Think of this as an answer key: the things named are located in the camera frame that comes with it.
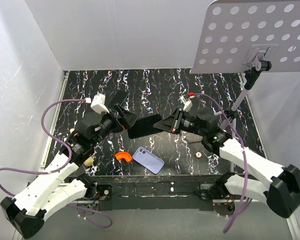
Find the black smartphone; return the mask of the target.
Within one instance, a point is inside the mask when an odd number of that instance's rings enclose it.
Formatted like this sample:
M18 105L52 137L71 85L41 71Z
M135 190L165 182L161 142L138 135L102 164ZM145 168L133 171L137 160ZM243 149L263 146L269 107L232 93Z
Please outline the black smartphone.
M123 90L118 90L116 94L111 98L107 108L110 110L115 110L115 104L119 104L120 106L125 102L126 98L129 96L128 92Z

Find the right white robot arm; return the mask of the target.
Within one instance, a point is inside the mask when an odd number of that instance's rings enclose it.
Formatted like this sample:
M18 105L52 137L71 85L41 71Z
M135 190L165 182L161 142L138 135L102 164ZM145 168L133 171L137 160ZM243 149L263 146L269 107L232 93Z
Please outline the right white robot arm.
M265 203L282 218L289 218L300 206L300 170L258 155L241 144L218 126L218 119L209 109L200 109L196 116L181 109L153 124L153 127L168 133L181 131L202 137L206 150L228 160L240 168L247 168L252 179L226 172L207 189L198 192L204 200L227 199L231 195L245 195L247 198Z

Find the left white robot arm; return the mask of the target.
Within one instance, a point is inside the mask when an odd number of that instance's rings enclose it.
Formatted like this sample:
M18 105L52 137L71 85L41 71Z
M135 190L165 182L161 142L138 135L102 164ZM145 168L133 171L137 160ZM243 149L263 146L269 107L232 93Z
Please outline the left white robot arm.
M50 165L23 191L1 201L5 217L24 239L37 234L51 215L71 202L96 196L97 183L85 173L61 189L58 186L93 155L95 146L110 133L133 127L137 116L118 103L114 108L118 116L111 112L86 113Z

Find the black phone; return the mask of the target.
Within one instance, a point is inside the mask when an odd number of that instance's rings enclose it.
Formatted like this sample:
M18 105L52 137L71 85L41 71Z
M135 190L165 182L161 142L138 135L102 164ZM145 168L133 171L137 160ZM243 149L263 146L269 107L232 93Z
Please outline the black phone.
M132 128L127 130L130 139L137 139L154 134L161 133L162 130L153 127L153 125L162 120L160 114L142 117L136 120Z

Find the lavender phone case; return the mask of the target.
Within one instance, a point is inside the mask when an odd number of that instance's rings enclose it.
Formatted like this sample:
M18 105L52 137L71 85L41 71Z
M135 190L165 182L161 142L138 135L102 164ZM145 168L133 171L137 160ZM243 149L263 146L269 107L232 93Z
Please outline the lavender phone case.
M146 150L144 147L139 147L132 155L135 162L149 170L152 174L157 175L163 168L165 162Z

